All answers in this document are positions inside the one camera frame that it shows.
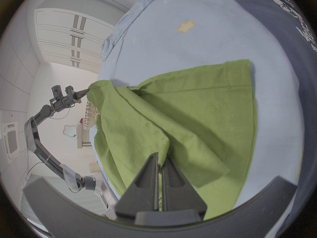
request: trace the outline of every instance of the green garment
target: green garment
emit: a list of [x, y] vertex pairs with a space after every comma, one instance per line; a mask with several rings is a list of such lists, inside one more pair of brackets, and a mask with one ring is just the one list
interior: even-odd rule
[[136, 88], [101, 80], [89, 89], [100, 113], [96, 152], [120, 196], [158, 152], [159, 165], [170, 155], [206, 202], [205, 219], [231, 210], [256, 137], [249, 60], [170, 72]]

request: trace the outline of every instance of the white cabinet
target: white cabinet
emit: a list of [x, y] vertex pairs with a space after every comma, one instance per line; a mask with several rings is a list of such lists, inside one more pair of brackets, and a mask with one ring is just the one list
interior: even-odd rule
[[99, 72], [101, 46], [113, 26], [88, 15], [61, 9], [35, 10], [38, 43], [46, 61]]

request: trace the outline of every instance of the navy blue fabric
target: navy blue fabric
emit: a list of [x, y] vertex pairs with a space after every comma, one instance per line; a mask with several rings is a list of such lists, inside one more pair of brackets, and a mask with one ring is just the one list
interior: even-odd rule
[[317, 183], [317, 45], [307, 21], [292, 0], [235, 1], [279, 41], [300, 84], [305, 123], [304, 153], [294, 205], [284, 222], [287, 227], [302, 210]]

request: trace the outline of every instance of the bed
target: bed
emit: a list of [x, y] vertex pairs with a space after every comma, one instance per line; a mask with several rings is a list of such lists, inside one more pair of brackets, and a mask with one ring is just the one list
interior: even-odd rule
[[[138, 0], [105, 40], [98, 80], [133, 87], [167, 72], [250, 59], [257, 138], [236, 208], [275, 176], [299, 181], [304, 145], [300, 82], [282, 45], [239, 0]], [[93, 127], [92, 145], [95, 134]]]

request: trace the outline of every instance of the star print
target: star print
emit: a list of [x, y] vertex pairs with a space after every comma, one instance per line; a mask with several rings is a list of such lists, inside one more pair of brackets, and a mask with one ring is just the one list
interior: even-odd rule
[[189, 22], [181, 23], [180, 29], [178, 29], [177, 32], [182, 32], [183, 34], [185, 34], [189, 29], [191, 29], [194, 26], [195, 24], [193, 23], [192, 20]]

